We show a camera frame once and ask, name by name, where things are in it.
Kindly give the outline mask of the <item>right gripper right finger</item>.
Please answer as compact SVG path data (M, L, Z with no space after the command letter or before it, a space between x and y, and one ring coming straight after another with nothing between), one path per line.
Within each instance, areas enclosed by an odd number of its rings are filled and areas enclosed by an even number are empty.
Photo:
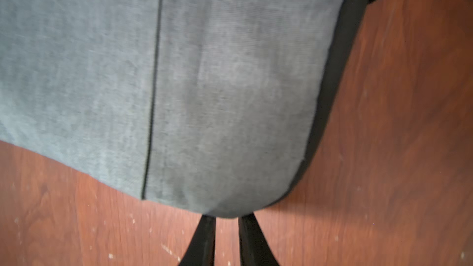
M238 218L240 265L279 266L254 214Z

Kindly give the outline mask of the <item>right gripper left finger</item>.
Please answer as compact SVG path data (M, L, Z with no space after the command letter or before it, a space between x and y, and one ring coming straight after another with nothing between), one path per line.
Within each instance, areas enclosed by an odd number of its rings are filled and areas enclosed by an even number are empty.
M202 215L179 266L214 266L216 218Z

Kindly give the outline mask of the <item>grey laptop bag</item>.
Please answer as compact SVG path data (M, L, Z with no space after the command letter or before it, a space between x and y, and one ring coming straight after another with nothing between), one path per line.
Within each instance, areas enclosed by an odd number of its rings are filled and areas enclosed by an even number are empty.
M214 217L309 167L376 0L1 0L1 140Z

